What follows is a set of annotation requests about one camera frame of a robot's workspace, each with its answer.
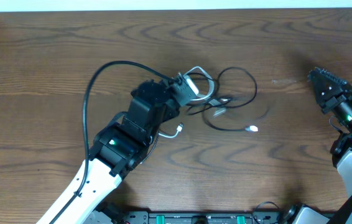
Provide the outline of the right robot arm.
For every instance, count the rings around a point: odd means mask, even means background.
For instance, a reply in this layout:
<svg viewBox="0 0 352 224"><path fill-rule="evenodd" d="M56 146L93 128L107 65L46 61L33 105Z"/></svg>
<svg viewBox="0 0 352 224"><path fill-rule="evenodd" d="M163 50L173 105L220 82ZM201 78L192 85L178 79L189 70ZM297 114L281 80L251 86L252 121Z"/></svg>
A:
<svg viewBox="0 0 352 224"><path fill-rule="evenodd" d="M288 222L352 223L352 86L346 80L321 68L311 70L308 78L312 82L315 100L322 113L332 112L346 128L346 131L339 132L330 153L333 167L343 180L348 199L331 217L301 206Z"/></svg>

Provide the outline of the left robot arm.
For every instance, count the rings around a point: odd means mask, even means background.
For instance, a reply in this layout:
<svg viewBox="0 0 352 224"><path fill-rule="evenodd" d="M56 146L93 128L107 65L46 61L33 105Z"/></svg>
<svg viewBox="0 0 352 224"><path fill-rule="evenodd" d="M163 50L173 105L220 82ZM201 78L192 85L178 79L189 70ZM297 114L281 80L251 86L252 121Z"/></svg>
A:
<svg viewBox="0 0 352 224"><path fill-rule="evenodd" d="M141 83L131 92L128 111L118 113L95 136L88 161L39 223L83 223L146 158L160 125L177 117L198 92L188 75Z"/></svg>

